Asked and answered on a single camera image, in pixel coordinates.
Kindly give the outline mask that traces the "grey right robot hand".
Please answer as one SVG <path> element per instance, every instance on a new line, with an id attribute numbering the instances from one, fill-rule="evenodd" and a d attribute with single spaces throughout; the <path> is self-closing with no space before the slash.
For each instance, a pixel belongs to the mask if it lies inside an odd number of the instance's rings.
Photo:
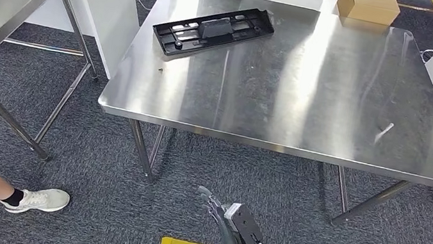
<path id="1" fill-rule="evenodd" d="M 236 234 L 225 219 L 225 210 L 227 209 L 217 197 L 206 187 L 199 186 L 197 191 L 202 199 L 206 201 L 209 214 L 215 220 L 220 231 L 222 244 L 239 244 Z"/>

